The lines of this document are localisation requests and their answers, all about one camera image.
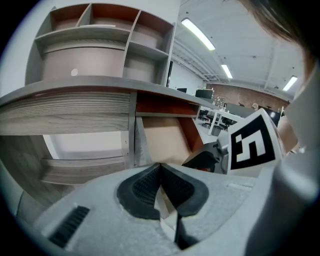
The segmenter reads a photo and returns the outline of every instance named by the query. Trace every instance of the white desk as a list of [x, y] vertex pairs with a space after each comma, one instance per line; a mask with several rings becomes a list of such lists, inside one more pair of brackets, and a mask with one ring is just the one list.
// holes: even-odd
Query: white desk
[[216, 122], [216, 120], [217, 120], [218, 114], [220, 115], [220, 117], [219, 117], [217, 126], [220, 125], [222, 117], [225, 117], [225, 118], [228, 118], [228, 119], [237, 121], [237, 122], [239, 122], [239, 121], [241, 121], [241, 120], [244, 119], [244, 118], [241, 117], [241, 116], [238, 116], [238, 115], [235, 115], [235, 114], [231, 114], [231, 113], [228, 113], [228, 112], [224, 112], [224, 111], [221, 111], [221, 110], [209, 109], [209, 108], [207, 108], [207, 107], [204, 107], [204, 109], [208, 109], [208, 110], [214, 112], [214, 117], [213, 117], [213, 120], [212, 120], [210, 129], [209, 129], [208, 135], [211, 135], [211, 133], [212, 133], [212, 130], [213, 130], [214, 126], [215, 126], [215, 122]]

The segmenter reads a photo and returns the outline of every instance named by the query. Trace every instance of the brick wall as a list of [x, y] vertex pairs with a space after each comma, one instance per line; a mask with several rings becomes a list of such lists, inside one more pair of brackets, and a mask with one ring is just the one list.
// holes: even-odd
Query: brick wall
[[251, 89], [221, 84], [207, 84], [206, 88], [213, 88], [213, 94], [225, 98], [225, 103], [237, 105], [241, 103], [247, 108], [250, 108], [253, 103], [262, 107], [269, 106], [274, 111], [281, 109], [282, 106], [284, 108], [288, 106], [288, 102], [283, 99]]

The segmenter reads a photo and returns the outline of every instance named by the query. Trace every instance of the vent grille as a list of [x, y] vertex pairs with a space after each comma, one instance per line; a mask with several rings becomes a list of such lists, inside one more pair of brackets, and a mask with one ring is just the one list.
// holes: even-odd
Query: vent grille
[[89, 211], [90, 209], [83, 206], [77, 206], [74, 208], [66, 219], [62, 221], [56, 231], [50, 236], [49, 240], [57, 246], [64, 248]]

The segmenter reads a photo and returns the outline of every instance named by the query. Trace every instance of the ceiling light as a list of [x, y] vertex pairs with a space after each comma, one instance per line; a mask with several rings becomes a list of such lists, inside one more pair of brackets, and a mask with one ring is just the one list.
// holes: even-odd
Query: ceiling light
[[201, 30], [190, 21], [190, 19], [185, 18], [183, 21], [181, 21], [181, 23], [186, 26], [186, 28], [189, 29], [192, 33], [194, 33], [196, 37], [199, 38], [210, 51], [216, 49], [210, 42], [210, 40], [205, 36], [205, 34], [202, 33]]
[[288, 91], [290, 87], [298, 80], [298, 77], [292, 76], [286, 86], [282, 89], [283, 91]]
[[226, 73], [226, 76], [228, 78], [233, 78], [227, 65], [222, 64], [221, 67], [223, 68], [223, 70]]

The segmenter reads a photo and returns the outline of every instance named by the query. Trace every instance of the ceiling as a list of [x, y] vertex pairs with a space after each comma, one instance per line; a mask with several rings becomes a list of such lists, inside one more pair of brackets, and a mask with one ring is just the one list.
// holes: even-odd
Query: ceiling
[[[215, 50], [208, 50], [181, 24], [185, 18]], [[300, 48], [270, 36], [237, 0], [181, 0], [172, 59], [207, 83], [254, 89], [285, 100], [293, 99], [304, 81]], [[228, 65], [233, 79], [227, 78], [221, 64]], [[298, 80], [284, 92], [292, 75]]]

